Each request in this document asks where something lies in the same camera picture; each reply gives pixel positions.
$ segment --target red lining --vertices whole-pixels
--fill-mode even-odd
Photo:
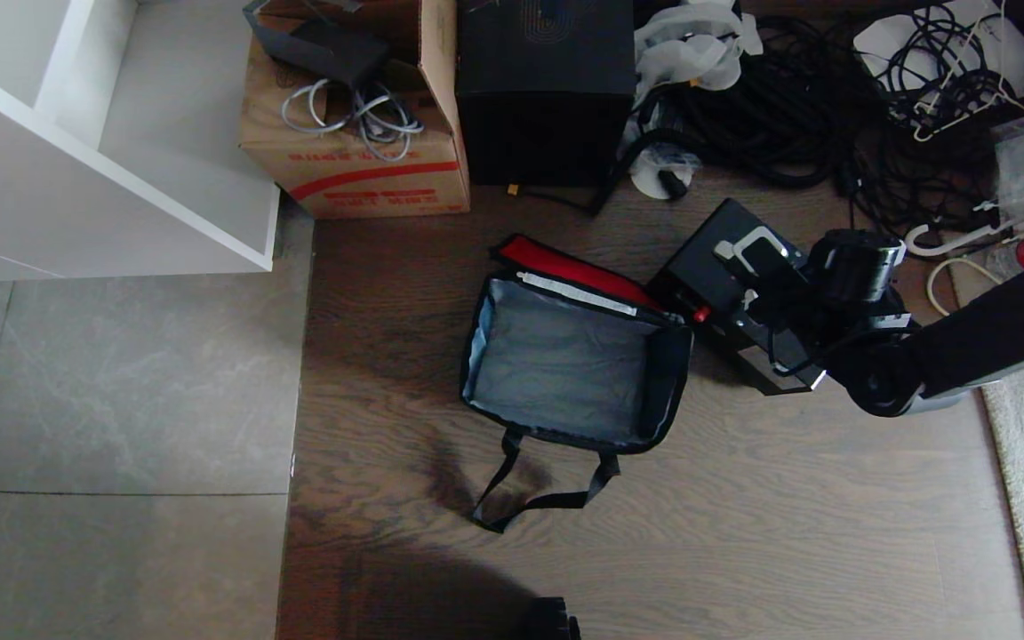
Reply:
[[[439,171],[458,171],[460,166],[456,162],[429,162],[423,164],[406,164],[401,166],[379,166],[374,169],[362,169],[360,171],[350,171],[338,175],[329,175],[326,178],[315,179],[305,185],[296,186],[290,191],[290,196],[296,200],[309,199],[310,196],[318,191],[330,189],[331,186],[348,185],[350,182],[358,182],[361,179],[392,178],[394,175],[412,175],[415,173],[435,173]]]
[[[551,247],[527,239],[527,237],[516,236],[515,239],[500,248],[500,254],[504,258],[531,268],[532,271],[548,272],[557,279],[571,280],[573,283],[597,289],[597,291],[613,295],[618,299],[630,300],[630,302],[647,308],[663,308],[649,295],[646,295],[646,292],[637,283],[624,279],[617,272],[610,272],[605,268],[593,266],[580,259],[563,255]]]

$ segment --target bag handle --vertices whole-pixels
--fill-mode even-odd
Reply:
[[[500,469],[497,469],[496,475],[493,476],[492,481],[488,481],[488,488],[484,489],[483,494],[480,494],[480,500],[476,500],[476,506],[472,510],[472,522],[476,522],[481,527],[495,531],[495,534],[504,534],[504,529],[507,529],[512,520],[519,514],[524,513],[524,511],[532,509],[583,509],[587,506],[587,503],[592,502],[592,499],[598,495],[598,492],[603,490],[603,487],[606,486],[606,482],[610,481],[610,478],[622,473],[618,470],[617,455],[600,454],[598,455],[598,467],[595,468],[595,473],[590,477],[590,484],[587,486],[587,490],[577,490],[571,492],[571,494],[548,494],[547,496],[532,498],[528,500],[527,505],[520,507],[516,511],[512,511],[511,514],[495,520],[484,520],[481,508],[484,499],[487,499],[488,494],[492,494],[493,489],[497,485],[500,485],[504,481],[504,478],[509,476],[509,473],[512,473],[512,467],[515,466],[516,458],[520,457],[520,440],[522,438],[523,434],[515,432],[515,430],[505,430],[504,440],[501,440],[501,450],[504,450],[504,463],[502,463]]]

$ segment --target cable bundle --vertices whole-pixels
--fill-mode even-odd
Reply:
[[[318,90],[329,84],[331,84],[329,78],[323,78],[321,81],[315,82],[315,84],[301,86],[294,93],[290,94],[284,100],[284,104],[280,110],[280,115],[284,119],[284,123],[302,133],[322,134],[338,131],[342,127],[349,125],[350,122],[357,122],[358,135],[361,136],[361,141],[366,142],[367,148],[376,158],[385,162],[398,162],[410,154],[412,137],[416,133],[422,133],[424,125],[421,124],[418,118],[414,117],[414,114],[410,113],[410,110],[401,102],[400,98],[391,93],[384,84],[381,84],[381,82],[371,82],[371,84],[362,86],[361,89],[353,90],[352,112],[346,114],[344,118],[341,118],[337,122],[327,123],[324,121],[324,118],[318,118],[318,113],[313,109],[313,104],[315,104],[315,97]],[[288,117],[288,106],[295,98],[301,96],[307,97],[307,110],[316,126],[297,125]],[[375,113],[375,110],[379,109],[386,109],[393,113],[394,121],[386,120],[381,115]],[[383,154],[378,148],[379,144],[389,144],[398,140],[402,141],[403,146],[393,157],[387,157],[386,154]]]

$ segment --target gray tile floor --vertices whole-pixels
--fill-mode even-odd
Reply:
[[[312,229],[273,272],[0,283],[0,640],[273,636]]]

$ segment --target cardboard box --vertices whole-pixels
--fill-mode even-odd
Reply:
[[[325,134],[301,133],[280,115],[293,90],[316,78],[272,60],[252,40],[247,66],[240,148],[316,218],[385,218],[468,211],[468,162],[464,157],[455,98],[456,7],[453,0],[367,0],[354,13],[332,4],[328,15],[350,29],[382,37],[393,47],[385,70],[391,91],[406,100],[424,125],[410,154],[398,162],[375,158],[357,124]],[[259,13],[264,26],[290,31],[313,17],[300,0],[272,0]],[[344,89],[319,91],[315,110],[331,122],[349,113]],[[306,97],[293,101],[288,117],[313,125]],[[383,145],[395,155],[401,142]]]

